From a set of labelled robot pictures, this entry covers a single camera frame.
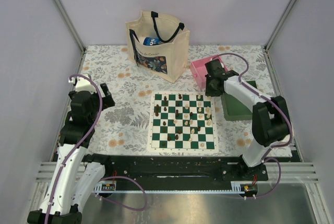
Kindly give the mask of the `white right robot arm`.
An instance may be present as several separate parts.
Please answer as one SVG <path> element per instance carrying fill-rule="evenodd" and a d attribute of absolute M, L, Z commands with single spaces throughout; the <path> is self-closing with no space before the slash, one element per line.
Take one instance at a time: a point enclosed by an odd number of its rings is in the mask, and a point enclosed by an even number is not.
<path fill-rule="evenodd" d="M 278 142 L 289 136 L 288 145 L 293 137 L 287 104 L 282 96 L 270 97 L 245 82 L 235 71 L 226 71 L 218 59 L 205 64 L 207 70 L 205 94 L 218 97 L 229 94 L 252 112 L 252 135 L 254 140 L 242 154 L 243 164 L 237 167 L 237 173 L 243 180 L 249 180 L 256 174 L 256 166 L 261 164 L 272 148 L 279 147 Z"/>

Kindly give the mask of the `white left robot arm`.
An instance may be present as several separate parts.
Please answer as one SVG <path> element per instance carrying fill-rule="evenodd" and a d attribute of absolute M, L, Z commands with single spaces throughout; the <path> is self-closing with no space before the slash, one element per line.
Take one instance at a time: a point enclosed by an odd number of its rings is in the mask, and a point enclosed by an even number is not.
<path fill-rule="evenodd" d="M 37 210 L 29 212 L 28 223 L 81 223 L 82 211 L 100 179 L 113 175 L 107 155 L 87 155 L 101 112 L 115 102 L 105 83 L 97 86 L 89 74 L 74 74 L 70 110 L 60 132 L 56 168 L 49 188 Z"/>

